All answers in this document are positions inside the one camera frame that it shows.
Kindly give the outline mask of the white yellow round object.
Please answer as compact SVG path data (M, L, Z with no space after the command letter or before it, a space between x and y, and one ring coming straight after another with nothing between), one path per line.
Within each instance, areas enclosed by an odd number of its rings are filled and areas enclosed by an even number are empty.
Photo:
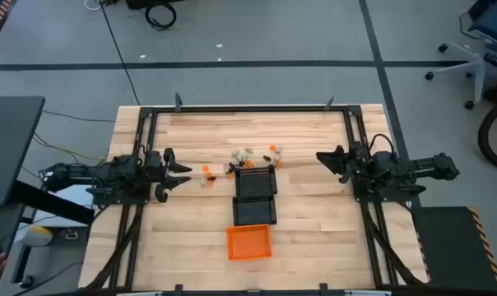
M45 247L52 239L53 233L49 229L34 224L26 225L15 236L15 242L27 247Z

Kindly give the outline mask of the white office chair blue seat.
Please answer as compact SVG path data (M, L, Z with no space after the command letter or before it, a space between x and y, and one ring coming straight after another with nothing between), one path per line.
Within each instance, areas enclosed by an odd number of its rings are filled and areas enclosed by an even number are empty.
M452 49L462 54L467 60L455 66L443 67L425 74L425 79L431 81L435 76L447 72L464 72L467 78L474 79L474 99L468 100L464 108L471 110L481 102L484 93L486 66L491 64L497 67L497 0L476 0L476 2L458 18L470 19L467 29L459 25L460 32L466 37L478 40L485 44L487 51L476 53L466 45L453 42L443 43L438 47L440 53Z

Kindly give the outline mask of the black desk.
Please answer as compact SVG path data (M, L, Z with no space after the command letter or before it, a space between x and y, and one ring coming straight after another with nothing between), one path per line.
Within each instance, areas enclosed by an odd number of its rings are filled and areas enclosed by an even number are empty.
M0 251L7 255L11 251L12 242L25 208L22 204L8 204L0 207Z
M18 175L44 102L41 96L0 96L0 206L16 202Z

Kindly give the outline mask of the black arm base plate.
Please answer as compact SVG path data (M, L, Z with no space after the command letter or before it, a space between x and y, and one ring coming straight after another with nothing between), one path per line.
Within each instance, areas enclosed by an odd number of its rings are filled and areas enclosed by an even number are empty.
M378 178L358 174L352 176L351 181L356 199L367 202L405 202L426 190L425 186L415 184L406 177L389 173Z
M87 189L97 205L144 205L150 199L151 185L137 178L120 176L115 180L95 177Z

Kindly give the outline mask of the black plastic basket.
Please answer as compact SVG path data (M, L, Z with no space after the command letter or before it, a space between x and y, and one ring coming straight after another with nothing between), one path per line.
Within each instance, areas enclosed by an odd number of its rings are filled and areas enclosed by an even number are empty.
M232 206L235 226L277 223L274 196L233 197Z
M265 197L275 194L277 194L277 185L273 166L235 171L236 197Z

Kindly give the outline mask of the black metal beam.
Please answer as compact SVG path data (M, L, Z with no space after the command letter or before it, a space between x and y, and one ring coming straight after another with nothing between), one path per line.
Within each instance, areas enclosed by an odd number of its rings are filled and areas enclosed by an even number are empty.
M91 224L95 211L72 201L32 187L22 181L16 181L12 186L8 201L30 206L36 210L46 211L58 217L73 220L82 224Z

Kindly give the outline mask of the orange plastic basket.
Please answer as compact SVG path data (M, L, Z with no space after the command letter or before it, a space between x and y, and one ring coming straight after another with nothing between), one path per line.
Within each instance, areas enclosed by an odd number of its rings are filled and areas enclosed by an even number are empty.
M229 261L252 261L272 257L271 229L268 224L232 226L226 229Z

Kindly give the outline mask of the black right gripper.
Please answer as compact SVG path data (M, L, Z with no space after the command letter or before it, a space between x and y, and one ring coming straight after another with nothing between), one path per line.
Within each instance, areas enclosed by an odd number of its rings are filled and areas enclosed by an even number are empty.
M334 151L317 152L316 157L322 163L336 162L327 164L326 167L333 174L339 175L339 183L347 183L352 177L370 178L367 152L363 144L354 141L347 152L342 145L337 145Z

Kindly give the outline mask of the white box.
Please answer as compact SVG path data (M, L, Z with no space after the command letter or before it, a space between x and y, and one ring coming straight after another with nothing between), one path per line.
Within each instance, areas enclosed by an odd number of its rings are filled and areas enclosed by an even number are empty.
M80 206L84 206L85 208L94 210L95 207L93 206L93 196L87 191L87 189L87 185L75 185L54 193L54 195L64 200L71 201ZM54 214L42 210L38 210L35 212L34 222L37 225L44 227L86 227L86 224L79 223L74 220L69 220L63 217L58 217Z

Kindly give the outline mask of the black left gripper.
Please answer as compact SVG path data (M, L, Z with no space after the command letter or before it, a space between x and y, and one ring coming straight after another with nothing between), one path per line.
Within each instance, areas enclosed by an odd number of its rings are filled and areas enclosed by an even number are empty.
M193 169L182 164L178 164L172 148L164 150L165 167L173 173L187 173ZM148 151L144 162L144 182L158 183L155 188L155 197L158 202L166 203L168 200L168 191L177 186L190 181L188 176L183 177L165 177L165 167L162 163L162 157L159 151Z

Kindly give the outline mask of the black floor equipment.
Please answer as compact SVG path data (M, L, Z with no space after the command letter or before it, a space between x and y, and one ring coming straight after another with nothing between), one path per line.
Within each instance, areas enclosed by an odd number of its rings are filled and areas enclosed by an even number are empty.
M131 10L141 10L151 7L154 4L180 2L182 0L125 0L127 6Z

